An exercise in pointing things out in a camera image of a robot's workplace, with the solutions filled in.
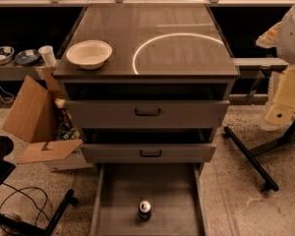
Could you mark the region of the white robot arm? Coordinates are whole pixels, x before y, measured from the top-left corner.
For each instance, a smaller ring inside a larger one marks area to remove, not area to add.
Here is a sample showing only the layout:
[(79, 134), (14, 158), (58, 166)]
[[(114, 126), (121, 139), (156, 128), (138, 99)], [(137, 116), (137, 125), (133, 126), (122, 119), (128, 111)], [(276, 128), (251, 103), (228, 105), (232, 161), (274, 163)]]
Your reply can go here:
[(287, 63), (278, 75), (276, 89), (268, 97), (260, 121), (263, 130), (273, 131), (285, 126), (295, 114), (295, 4), (280, 22), (258, 37), (256, 45), (274, 47), (277, 57)]

